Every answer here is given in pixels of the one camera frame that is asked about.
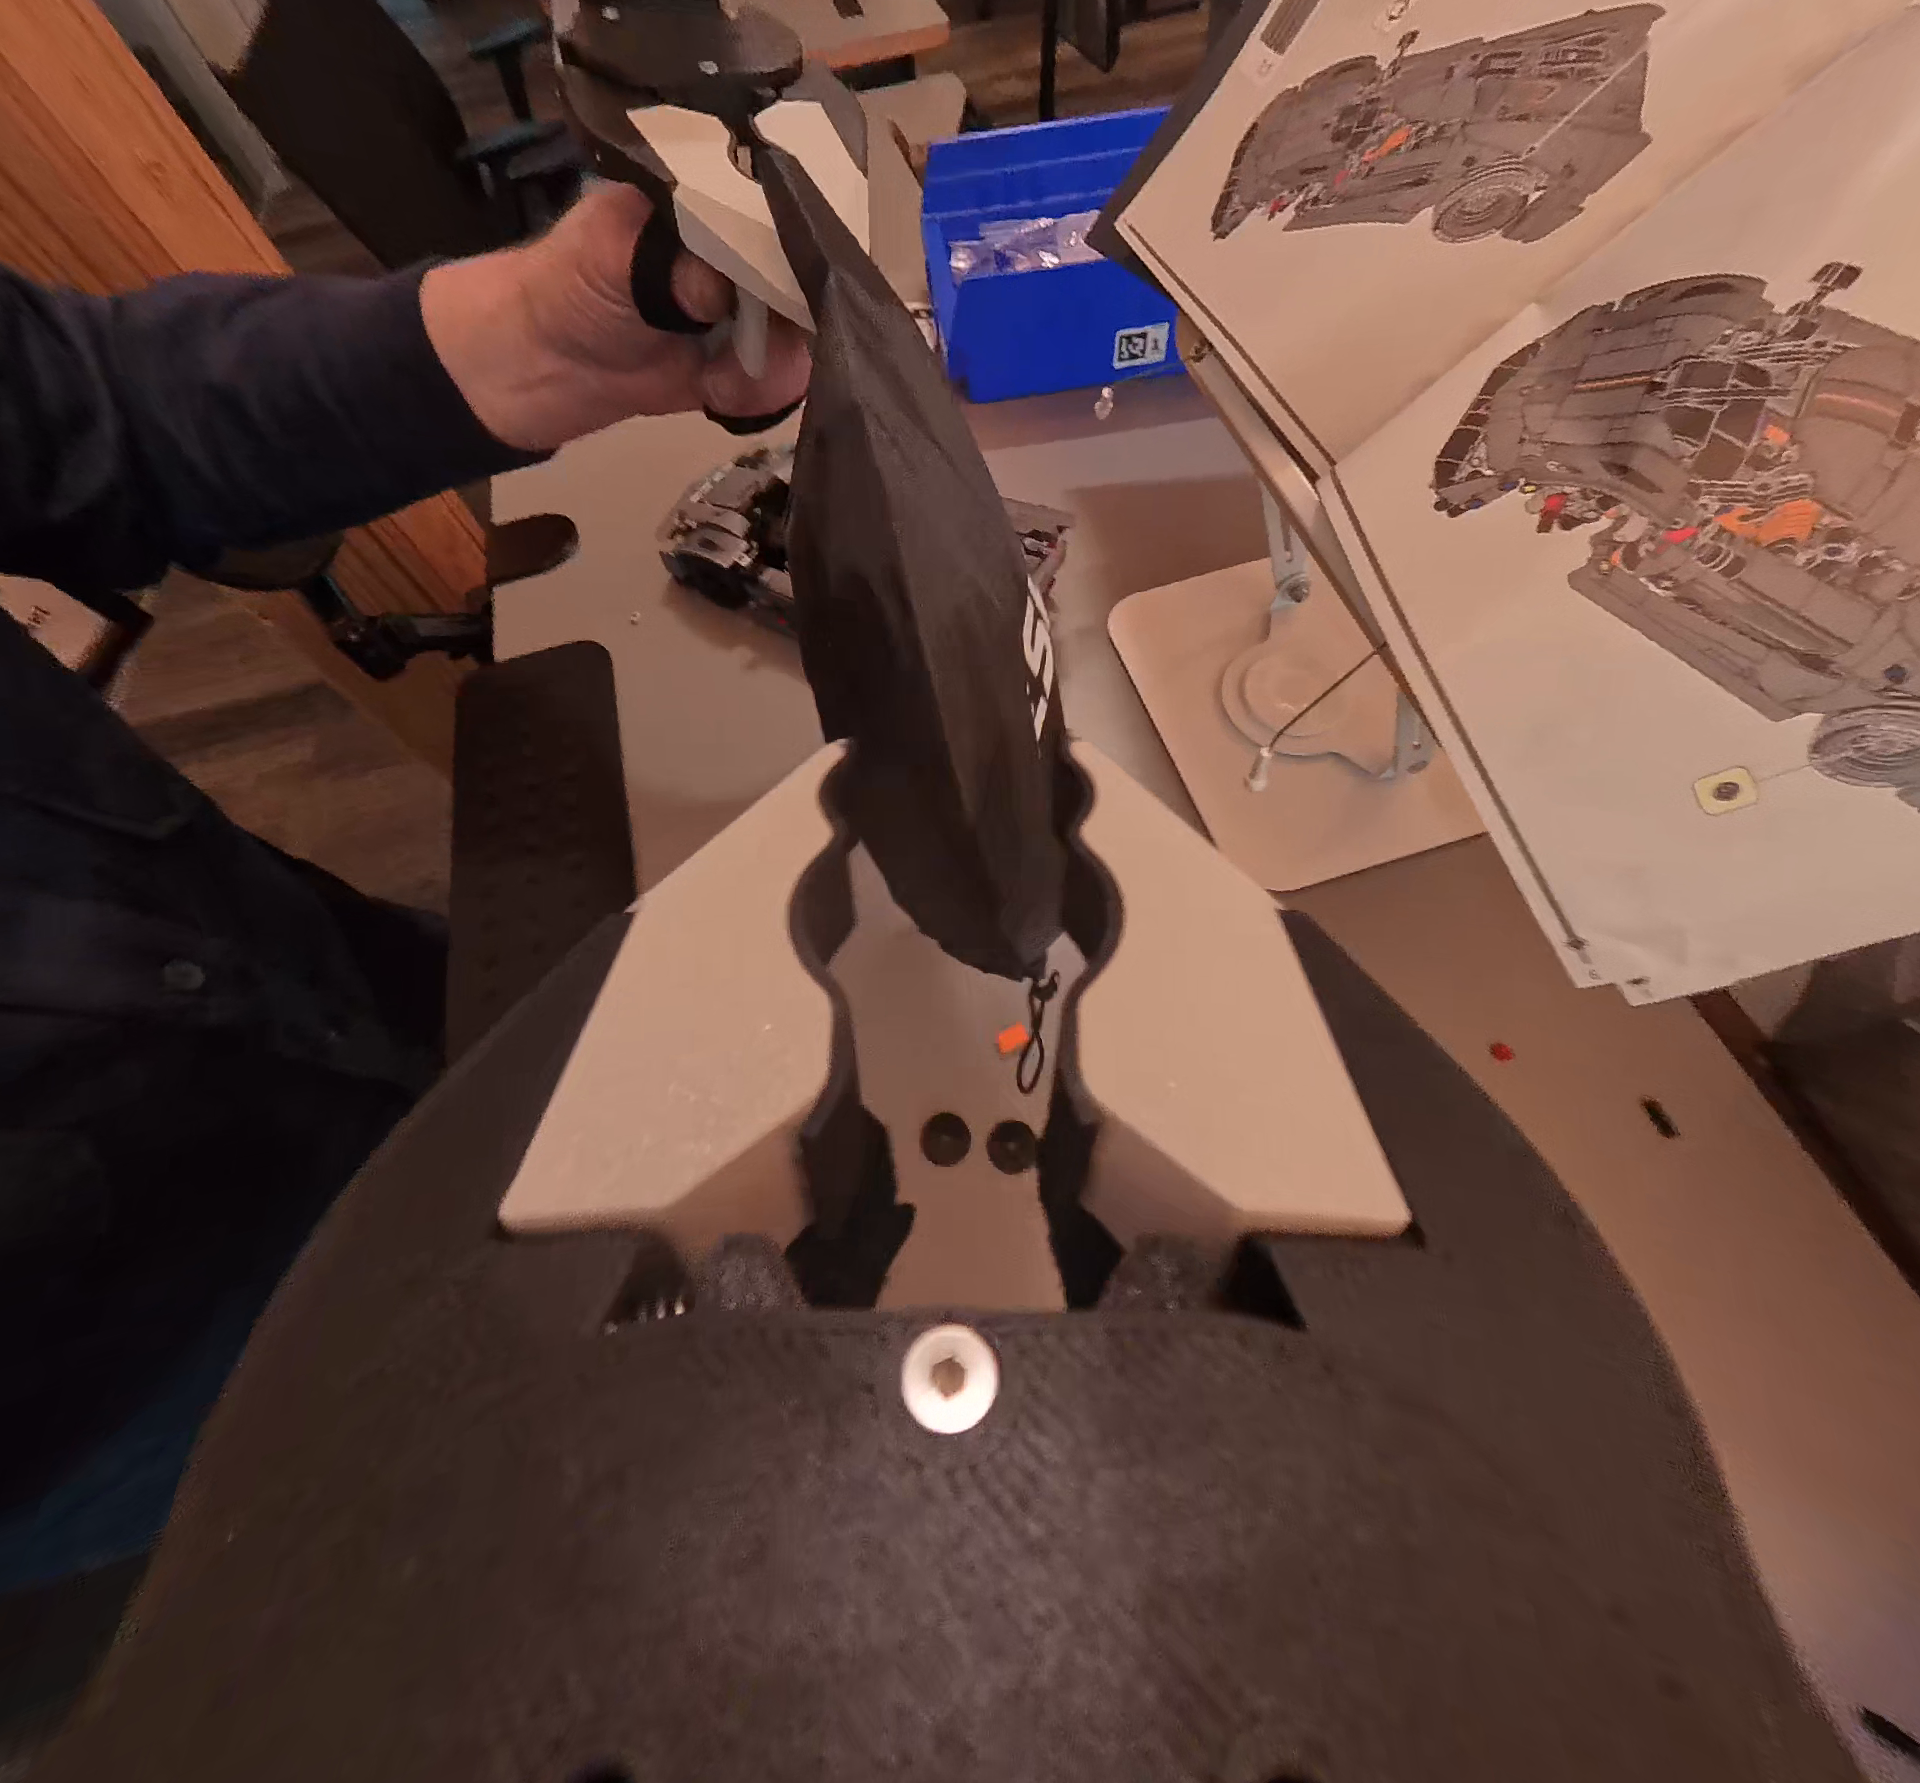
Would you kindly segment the person's left forearm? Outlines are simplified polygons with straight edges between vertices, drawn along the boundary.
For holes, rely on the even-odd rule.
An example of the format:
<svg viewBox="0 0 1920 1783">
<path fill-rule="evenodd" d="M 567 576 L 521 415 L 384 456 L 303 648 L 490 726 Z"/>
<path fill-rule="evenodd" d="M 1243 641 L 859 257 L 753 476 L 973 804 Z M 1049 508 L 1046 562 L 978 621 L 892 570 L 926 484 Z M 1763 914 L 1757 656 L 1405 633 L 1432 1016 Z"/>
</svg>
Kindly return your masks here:
<svg viewBox="0 0 1920 1783">
<path fill-rule="evenodd" d="M 132 592 L 541 462 L 441 365 L 422 275 L 182 273 L 94 296 L 5 270 L 2 571 Z"/>
</svg>

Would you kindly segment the person's left hand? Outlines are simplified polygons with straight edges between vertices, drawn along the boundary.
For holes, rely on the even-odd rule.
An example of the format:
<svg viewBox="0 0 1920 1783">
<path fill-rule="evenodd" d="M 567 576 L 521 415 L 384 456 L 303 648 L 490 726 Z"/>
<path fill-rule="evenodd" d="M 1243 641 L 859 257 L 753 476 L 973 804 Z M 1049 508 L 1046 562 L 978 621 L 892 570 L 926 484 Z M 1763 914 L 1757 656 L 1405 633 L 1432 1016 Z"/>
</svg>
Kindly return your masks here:
<svg viewBox="0 0 1920 1783">
<path fill-rule="evenodd" d="M 632 418 L 779 418 L 806 396 L 809 342 L 770 323 L 760 373 L 710 333 L 658 330 L 637 310 L 632 259 L 656 207 L 595 183 L 541 237 L 433 265 L 419 284 L 426 340 L 492 438 L 557 451 Z"/>
</svg>

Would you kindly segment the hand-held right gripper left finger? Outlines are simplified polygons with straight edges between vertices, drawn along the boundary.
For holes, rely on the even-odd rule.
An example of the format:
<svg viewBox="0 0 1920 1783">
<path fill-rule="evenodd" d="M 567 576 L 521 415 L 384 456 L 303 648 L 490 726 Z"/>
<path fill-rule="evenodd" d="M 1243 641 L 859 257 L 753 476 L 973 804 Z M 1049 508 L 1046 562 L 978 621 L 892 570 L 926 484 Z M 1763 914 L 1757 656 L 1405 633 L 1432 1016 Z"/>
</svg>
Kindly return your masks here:
<svg viewBox="0 0 1920 1783">
<path fill-rule="evenodd" d="M 497 1220 L 511 1237 L 838 1237 L 862 1189 L 862 1093 L 834 960 L 852 836 L 827 743 L 653 886 Z"/>
</svg>

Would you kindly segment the black perforated chair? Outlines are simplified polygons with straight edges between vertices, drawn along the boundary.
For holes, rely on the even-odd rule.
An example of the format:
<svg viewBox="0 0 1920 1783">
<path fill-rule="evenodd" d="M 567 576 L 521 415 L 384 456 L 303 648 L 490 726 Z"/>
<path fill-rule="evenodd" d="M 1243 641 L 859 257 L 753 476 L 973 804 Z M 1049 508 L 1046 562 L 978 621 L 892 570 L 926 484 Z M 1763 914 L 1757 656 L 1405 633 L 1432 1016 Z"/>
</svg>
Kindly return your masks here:
<svg viewBox="0 0 1920 1783">
<path fill-rule="evenodd" d="M 456 696 L 447 1063 L 635 899 L 609 652 L 573 641 L 480 667 Z"/>
</svg>

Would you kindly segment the black drawstring bag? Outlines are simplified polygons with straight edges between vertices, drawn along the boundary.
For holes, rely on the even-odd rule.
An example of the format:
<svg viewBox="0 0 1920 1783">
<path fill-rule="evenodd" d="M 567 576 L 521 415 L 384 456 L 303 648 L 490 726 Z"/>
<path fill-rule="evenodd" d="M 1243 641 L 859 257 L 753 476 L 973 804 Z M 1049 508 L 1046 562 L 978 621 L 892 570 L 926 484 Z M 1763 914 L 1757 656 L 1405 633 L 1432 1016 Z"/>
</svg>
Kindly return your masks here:
<svg viewBox="0 0 1920 1783">
<path fill-rule="evenodd" d="M 937 356 L 800 160 L 756 155 L 813 321 L 786 570 L 806 687 L 845 745 L 843 812 L 948 958 L 1021 981 L 1016 1085 L 1057 995 L 1064 719 L 1046 601 Z"/>
</svg>

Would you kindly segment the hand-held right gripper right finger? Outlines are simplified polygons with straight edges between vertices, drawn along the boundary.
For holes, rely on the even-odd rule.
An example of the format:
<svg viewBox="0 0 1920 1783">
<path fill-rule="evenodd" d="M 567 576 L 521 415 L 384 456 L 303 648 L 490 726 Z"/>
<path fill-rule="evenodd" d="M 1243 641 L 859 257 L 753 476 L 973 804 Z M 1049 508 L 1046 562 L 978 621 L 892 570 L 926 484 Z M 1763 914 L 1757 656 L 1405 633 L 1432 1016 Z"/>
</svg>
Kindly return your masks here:
<svg viewBox="0 0 1920 1783">
<path fill-rule="evenodd" d="M 1092 1120 L 1085 1208 L 1120 1243 L 1401 1237 L 1411 1209 L 1277 899 L 1100 749 L 1069 754 L 1073 845 L 1117 913 L 1053 1076 Z"/>
</svg>

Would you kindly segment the white instruction booklet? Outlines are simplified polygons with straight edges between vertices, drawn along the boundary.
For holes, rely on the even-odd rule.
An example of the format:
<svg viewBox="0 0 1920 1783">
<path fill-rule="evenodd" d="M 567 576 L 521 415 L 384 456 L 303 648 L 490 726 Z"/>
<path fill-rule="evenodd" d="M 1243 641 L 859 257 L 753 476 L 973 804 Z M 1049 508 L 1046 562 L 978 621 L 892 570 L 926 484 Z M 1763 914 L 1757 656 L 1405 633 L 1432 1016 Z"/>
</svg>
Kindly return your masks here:
<svg viewBox="0 0 1920 1783">
<path fill-rule="evenodd" d="M 1916 0 L 1246 0 L 1112 200 L 1561 964 L 1916 935 Z"/>
</svg>

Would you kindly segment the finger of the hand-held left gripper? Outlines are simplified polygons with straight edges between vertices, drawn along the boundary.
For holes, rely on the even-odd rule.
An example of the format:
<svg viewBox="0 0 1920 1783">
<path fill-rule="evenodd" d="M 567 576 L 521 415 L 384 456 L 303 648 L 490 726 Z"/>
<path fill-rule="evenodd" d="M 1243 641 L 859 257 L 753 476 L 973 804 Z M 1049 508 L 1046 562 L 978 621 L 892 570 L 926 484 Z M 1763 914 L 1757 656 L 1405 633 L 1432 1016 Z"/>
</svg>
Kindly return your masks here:
<svg viewBox="0 0 1920 1783">
<path fill-rule="evenodd" d="M 670 183 L 683 248 L 752 302 L 794 327 L 811 327 L 806 294 L 782 248 L 766 189 L 738 167 L 728 127 L 685 107 L 637 107 L 625 118 Z M 766 107 L 752 118 L 752 129 L 762 136 L 752 155 L 786 160 L 775 165 L 780 195 L 802 210 L 821 207 L 825 188 L 806 160 L 825 155 L 825 107 Z"/>
<path fill-rule="evenodd" d="M 873 188 L 864 116 L 813 96 L 780 96 L 752 116 L 752 178 L 782 254 L 830 242 L 873 252 Z"/>
</svg>

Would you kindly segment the white stand base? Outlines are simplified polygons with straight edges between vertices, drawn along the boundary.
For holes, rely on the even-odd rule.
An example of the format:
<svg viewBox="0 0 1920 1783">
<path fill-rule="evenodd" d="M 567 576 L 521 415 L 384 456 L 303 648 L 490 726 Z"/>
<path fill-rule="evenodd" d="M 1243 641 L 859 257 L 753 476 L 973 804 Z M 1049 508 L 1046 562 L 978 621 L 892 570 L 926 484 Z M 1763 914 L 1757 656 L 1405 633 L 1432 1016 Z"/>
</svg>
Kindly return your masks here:
<svg viewBox="0 0 1920 1783">
<path fill-rule="evenodd" d="M 1264 554 L 1120 599 L 1108 634 L 1206 831 L 1277 895 L 1480 838 L 1306 455 L 1189 321 L 1179 348 L 1258 481 Z"/>
</svg>

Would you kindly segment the clear plastic bags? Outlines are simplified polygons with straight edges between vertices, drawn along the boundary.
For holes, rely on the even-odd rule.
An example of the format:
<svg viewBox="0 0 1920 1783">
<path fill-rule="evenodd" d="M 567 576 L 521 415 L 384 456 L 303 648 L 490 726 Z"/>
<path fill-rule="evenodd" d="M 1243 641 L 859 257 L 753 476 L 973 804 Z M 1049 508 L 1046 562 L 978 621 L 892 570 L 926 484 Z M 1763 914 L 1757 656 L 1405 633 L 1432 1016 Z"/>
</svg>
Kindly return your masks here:
<svg viewBox="0 0 1920 1783">
<path fill-rule="evenodd" d="M 1085 210 L 986 221 L 978 234 L 948 240 L 948 273 L 967 284 L 1097 262 L 1102 257 L 1089 237 L 1098 217 L 1098 210 Z"/>
</svg>

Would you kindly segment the grey toy brick car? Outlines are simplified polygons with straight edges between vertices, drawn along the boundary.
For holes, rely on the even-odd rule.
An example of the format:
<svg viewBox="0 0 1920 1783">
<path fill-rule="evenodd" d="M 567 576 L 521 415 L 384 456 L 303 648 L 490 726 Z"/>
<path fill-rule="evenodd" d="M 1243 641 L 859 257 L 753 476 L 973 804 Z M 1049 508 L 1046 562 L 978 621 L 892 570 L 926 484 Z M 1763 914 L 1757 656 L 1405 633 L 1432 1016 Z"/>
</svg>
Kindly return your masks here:
<svg viewBox="0 0 1920 1783">
<path fill-rule="evenodd" d="M 802 430 L 705 474 L 668 513 L 671 582 L 799 643 L 832 693 L 856 671 L 969 662 L 1021 675 L 1021 629 L 1047 633 L 1047 590 L 1073 516 L 995 494 L 978 451 Z"/>
</svg>

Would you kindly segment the person's dark jacket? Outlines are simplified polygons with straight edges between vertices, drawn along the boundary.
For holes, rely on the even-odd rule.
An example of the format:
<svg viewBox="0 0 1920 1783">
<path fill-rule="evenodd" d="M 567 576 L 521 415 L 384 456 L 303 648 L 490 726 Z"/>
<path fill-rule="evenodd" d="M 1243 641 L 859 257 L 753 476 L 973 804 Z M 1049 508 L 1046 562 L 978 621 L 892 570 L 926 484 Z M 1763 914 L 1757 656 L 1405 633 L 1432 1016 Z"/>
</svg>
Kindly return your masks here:
<svg viewBox="0 0 1920 1783">
<path fill-rule="evenodd" d="M 144 1553 L 283 1271 L 443 1069 L 440 916 L 2 643 L 2 1581 Z"/>
</svg>

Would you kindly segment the black office chair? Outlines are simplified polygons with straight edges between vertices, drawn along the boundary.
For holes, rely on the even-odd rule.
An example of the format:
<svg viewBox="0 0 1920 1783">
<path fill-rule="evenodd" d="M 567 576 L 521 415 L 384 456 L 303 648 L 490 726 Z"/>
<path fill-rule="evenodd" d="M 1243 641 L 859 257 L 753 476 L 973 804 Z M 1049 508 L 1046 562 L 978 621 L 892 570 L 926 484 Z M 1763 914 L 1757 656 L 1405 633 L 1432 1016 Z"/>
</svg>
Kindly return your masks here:
<svg viewBox="0 0 1920 1783">
<path fill-rule="evenodd" d="M 541 16 L 471 41 L 511 113 L 474 132 L 380 0 L 265 0 L 223 85 L 280 167 L 399 270 L 541 234 L 576 200 L 584 153 L 562 119 L 534 113 L 526 85 L 549 47 Z"/>
</svg>

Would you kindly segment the blue plastic bin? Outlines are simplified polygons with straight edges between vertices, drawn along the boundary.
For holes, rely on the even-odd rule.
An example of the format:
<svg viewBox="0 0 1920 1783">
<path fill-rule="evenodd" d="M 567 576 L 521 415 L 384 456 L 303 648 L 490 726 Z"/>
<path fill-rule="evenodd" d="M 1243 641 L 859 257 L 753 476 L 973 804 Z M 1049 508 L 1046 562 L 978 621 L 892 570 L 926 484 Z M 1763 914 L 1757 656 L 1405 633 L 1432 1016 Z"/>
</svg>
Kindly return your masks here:
<svg viewBox="0 0 1920 1783">
<path fill-rule="evenodd" d="M 1183 377 L 1168 296 L 1116 260 L 955 284 L 948 240 L 987 221 L 1102 211 L 1164 107 L 978 129 L 925 159 L 922 240 L 948 378 L 978 405 Z"/>
</svg>

